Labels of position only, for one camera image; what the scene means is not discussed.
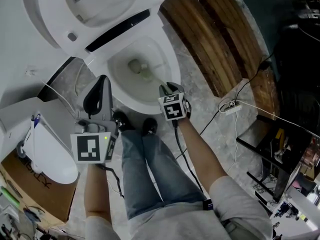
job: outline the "cardboard box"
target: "cardboard box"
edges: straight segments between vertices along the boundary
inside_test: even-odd
[[[37,174],[30,160],[18,157],[15,150],[2,161],[0,171],[12,184],[8,184],[7,190],[20,201],[19,210],[36,207],[44,212],[39,216],[40,227],[47,229],[68,221],[78,179],[72,184],[60,184],[44,173]]]

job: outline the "jeans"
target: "jeans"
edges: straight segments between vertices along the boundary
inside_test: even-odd
[[[166,205],[206,200],[158,136],[142,137],[136,130],[127,130],[121,137],[124,202],[129,220]],[[147,163],[162,198],[150,178]]]

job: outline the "toilet rim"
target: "toilet rim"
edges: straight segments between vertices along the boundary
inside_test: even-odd
[[[171,70],[172,79],[170,79],[170,81],[180,84],[181,73],[180,73],[177,56],[173,49],[172,44],[170,43],[169,38],[167,37],[165,31],[162,28],[162,25],[158,25],[158,27],[156,29],[153,28],[152,31],[146,31],[144,35],[140,35],[138,38],[135,38],[128,45],[144,37],[153,39],[158,44],[158,46],[162,49],[162,52]],[[154,104],[149,104],[147,102],[136,100],[135,98],[129,96],[128,93],[124,91],[117,84],[117,82],[114,80],[113,76],[111,76],[111,73],[108,69],[108,60],[110,58],[111,57],[108,56],[108,58],[105,58],[103,61],[100,61],[99,59],[94,59],[94,60],[88,59],[88,61],[85,60],[85,62],[86,63],[88,62],[87,64],[88,68],[96,76],[104,74],[110,78],[112,95],[121,103],[123,103],[126,107],[129,107],[130,109],[142,114],[147,114],[147,115],[161,114],[161,110],[157,102],[155,102]]]

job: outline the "black shoe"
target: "black shoe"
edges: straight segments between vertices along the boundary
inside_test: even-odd
[[[142,127],[142,136],[155,135],[157,133],[158,123],[154,118],[147,118]]]
[[[135,130],[135,128],[131,125],[128,117],[122,111],[114,112],[112,116],[112,120],[119,125],[119,131],[124,132],[128,130]]]

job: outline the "forearm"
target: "forearm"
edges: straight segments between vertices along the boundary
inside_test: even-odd
[[[94,164],[89,164],[87,169],[84,208],[86,217],[98,216],[112,223],[107,174]]]
[[[227,174],[215,153],[202,139],[190,120],[184,118],[179,120],[178,123],[196,174],[205,190],[209,192],[212,183]]]

